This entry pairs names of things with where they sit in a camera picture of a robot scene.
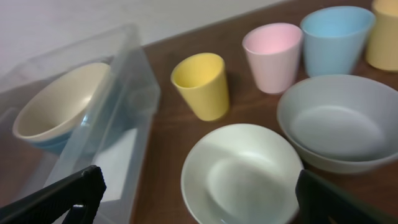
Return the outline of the clear plastic storage container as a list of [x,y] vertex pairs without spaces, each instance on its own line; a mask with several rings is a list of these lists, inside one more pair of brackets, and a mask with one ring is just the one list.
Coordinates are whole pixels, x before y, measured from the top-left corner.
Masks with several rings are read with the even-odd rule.
[[[103,78],[72,128],[60,155],[15,137],[13,124],[26,104],[64,74],[106,63]],[[128,223],[160,88],[141,47],[137,29],[121,26],[34,57],[1,77],[1,206],[5,207],[88,166],[117,136],[137,129],[122,196],[100,202],[95,223]]]

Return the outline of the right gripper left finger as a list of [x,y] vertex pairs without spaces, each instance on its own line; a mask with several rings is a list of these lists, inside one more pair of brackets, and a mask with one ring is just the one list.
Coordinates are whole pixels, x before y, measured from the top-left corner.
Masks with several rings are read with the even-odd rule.
[[68,177],[1,208],[1,223],[92,224],[106,191],[101,168],[88,166]]

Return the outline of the beige bowl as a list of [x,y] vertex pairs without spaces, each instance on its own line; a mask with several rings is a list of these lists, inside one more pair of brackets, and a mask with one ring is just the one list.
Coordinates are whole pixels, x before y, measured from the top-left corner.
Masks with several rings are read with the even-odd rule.
[[46,86],[18,114],[12,132],[28,142],[43,142],[72,130],[110,71],[106,63],[78,67]]

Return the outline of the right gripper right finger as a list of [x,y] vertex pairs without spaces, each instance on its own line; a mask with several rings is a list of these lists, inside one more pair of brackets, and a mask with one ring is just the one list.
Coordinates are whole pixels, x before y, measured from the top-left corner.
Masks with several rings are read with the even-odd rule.
[[306,169],[300,171],[295,194],[304,223],[397,224],[397,218]]

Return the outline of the white bowl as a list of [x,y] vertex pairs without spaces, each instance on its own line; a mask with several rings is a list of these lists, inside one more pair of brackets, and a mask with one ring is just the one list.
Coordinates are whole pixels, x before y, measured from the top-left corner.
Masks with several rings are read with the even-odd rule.
[[202,137],[183,164],[183,201],[198,223],[290,223],[303,164],[271,129],[230,124]]

